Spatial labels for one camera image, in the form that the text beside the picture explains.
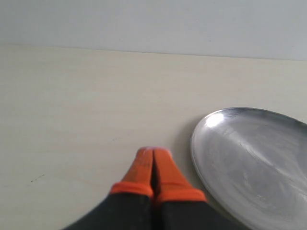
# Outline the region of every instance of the metal tray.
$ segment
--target metal tray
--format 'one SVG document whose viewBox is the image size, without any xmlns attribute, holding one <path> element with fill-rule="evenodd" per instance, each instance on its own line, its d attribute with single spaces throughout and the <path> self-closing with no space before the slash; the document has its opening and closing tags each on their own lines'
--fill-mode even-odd
<svg viewBox="0 0 307 230">
<path fill-rule="evenodd" d="M 191 139 L 199 177 L 253 230 L 307 230 L 307 125 L 254 108 L 203 118 Z"/>
</svg>

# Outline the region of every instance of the silver plate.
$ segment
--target silver plate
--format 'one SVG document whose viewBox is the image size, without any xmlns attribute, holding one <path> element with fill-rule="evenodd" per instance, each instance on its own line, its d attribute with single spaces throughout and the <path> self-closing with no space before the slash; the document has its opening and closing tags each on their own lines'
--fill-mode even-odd
<svg viewBox="0 0 307 230">
<path fill-rule="evenodd" d="M 307 125 L 229 108 L 196 126 L 192 158 L 213 197 L 253 230 L 307 230 Z"/>
</svg>

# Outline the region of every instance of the white table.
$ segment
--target white table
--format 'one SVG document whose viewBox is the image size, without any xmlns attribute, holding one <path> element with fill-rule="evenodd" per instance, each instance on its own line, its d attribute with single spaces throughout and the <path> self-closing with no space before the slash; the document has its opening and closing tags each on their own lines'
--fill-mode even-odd
<svg viewBox="0 0 307 230">
<path fill-rule="evenodd" d="M 0 229 L 57 230 L 97 205 L 141 146 L 202 185 L 206 114 L 259 107 L 307 122 L 307 62 L 0 46 Z"/>
</svg>

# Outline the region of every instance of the table surface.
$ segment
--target table surface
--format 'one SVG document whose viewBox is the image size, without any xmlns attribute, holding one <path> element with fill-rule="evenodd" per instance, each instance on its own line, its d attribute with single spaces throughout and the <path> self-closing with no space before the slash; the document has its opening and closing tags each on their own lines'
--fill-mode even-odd
<svg viewBox="0 0 307 230">
<path fill-rule="evenodd" d="M 0 46 L 0 228 L 57 230 L 97 205 L 141 146 L 189 153 L 197 122 L 244 106 L 307 122 L 307 62 Z"/>
</svg>

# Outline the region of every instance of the white wall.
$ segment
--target white wall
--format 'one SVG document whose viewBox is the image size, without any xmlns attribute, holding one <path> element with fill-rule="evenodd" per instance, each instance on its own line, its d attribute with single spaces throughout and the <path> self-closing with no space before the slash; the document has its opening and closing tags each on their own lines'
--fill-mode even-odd
<svg viewBox="0 0 307 230">
<path fill-rule="evenodd" d="M 3 43 L 307 60 L 307 1 L 2 0 Z"/>
</svg>

